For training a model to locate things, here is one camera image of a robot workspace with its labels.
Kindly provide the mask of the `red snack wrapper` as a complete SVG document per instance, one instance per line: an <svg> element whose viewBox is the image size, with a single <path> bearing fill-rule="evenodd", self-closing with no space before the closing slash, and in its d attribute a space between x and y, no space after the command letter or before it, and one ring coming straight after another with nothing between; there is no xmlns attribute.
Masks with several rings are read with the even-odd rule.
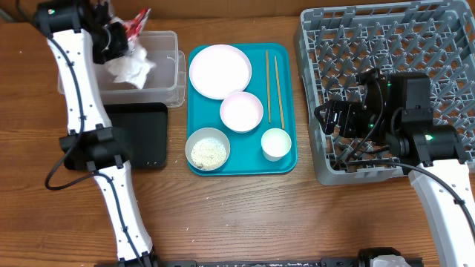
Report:
<svg viewBox="0 0 475 267"><path fill-rule="evenodd" d="M126 21L123 23L125 28L125 34L129 44L134 43L138 40L143 28L145 27L151 8L142 9L134 19Z"/></svg>

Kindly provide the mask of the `white napkin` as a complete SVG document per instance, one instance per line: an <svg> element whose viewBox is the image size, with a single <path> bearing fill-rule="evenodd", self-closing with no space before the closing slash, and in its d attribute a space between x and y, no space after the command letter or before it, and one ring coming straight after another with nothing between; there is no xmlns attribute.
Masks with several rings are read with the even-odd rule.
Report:
<svg viewBox="0 0 475 267"><path fill-rule="evenodd" d="M127 82L137 89L143 89L147 75L156 64L147 59L147 50L136 44L130 55L112 59L105 63L107 71L114 76L114 83Z"/></svg>

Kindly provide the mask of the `white cup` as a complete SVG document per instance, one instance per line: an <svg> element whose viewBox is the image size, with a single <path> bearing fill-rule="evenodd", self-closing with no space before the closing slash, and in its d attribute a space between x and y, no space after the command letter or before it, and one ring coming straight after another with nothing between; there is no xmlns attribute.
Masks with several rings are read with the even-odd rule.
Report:
<svg viewBox="0 0 475 267"><path fill-rule="evenodd" d="M289 134L280 128L271 128L261 137L261 148L264 157L276 162L286 156L292 147Z"/></svg>

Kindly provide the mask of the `pink bowl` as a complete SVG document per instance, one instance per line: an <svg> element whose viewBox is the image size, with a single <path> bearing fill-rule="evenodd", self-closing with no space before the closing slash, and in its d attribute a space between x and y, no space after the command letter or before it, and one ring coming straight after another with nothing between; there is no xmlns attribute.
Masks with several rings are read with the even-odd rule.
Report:
<svg viewBox="0 0 475 267"><path fill-rule="evenodd" d="M220 118L228 129L236 133L247 133L261 123L263 105L259 98L251 93L233 93L222 101Z"/></svg>

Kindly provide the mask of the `pink round plate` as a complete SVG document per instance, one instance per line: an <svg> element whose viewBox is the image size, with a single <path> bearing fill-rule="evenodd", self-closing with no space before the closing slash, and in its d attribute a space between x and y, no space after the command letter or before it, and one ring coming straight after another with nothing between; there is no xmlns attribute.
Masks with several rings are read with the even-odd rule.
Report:
<svg viewBox="0 0 475 267"><path fill-rule="evenodd" d="M247 55L228 44L205 47L194 56L189 68L194 89L215 100L244 91L251 78L252 65Z"/></svg>

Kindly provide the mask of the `grey small bowl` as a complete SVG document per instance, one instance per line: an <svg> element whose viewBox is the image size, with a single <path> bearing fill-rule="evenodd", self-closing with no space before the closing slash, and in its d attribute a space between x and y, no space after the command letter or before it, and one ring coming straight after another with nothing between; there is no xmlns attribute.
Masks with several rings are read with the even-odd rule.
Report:
<svg viewBox="0 0 475 267"><path fill-rule="evenodd" d="M186 153L186 159L188 160L188 162L191 164L191 166L193 168L196 168L197 170L199 171L205 171L205 170L202 170L202 169L199 169L197 168L194 163L192 162L191 160L191 156L190 156L190 153L191 153L191 149L192 147L200 140L202 139L206 139L206 138L213 138L213 139L216 139L218 140L219 142L223 143L223 145L225 146L226 148L226 152L227 152L227 157L226 157L226 161L227 159L229 158L229 155L230 155L230 152L231 152L231 147L230 147L230 142L229 142L229 139L228 137L220 130L216 129L216 128L201 128L197 131L195 131L188 139L187 139L187 142L186 142L186 146L185 146L185 153Z"/></svg>

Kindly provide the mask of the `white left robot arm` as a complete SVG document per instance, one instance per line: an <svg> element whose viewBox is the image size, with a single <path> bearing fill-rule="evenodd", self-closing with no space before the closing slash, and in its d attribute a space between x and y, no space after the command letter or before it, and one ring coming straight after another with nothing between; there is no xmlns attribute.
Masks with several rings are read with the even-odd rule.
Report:
<svg viewBox="0 0 475 267"><path fill-rule="evenodd" d="M45 187L61 191L92 178L102 192L117 242L118 266L158 266L131 181L131 163L101 100L94 65L124 56L129 49L122 22L108 3L46 1L38 4L34 27L55 57L68 109L64 154Z"/></svg>

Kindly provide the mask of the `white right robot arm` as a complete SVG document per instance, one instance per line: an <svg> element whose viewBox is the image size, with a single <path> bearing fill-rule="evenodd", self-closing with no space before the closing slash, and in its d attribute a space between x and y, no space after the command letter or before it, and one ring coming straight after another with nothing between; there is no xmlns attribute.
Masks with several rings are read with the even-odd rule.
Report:
<svg viewBox="0 0 475 267"><path fill-rule="evenodd" d="M468 155L454 126L435 125L430 106L430 77L425 73L385 74L378 68L358 73L362 102L330 100L315 108L324 134L371 141L392 159L356 160L346 166L400 167L415 189L439 262L474 265L474 196Z"/></svg>

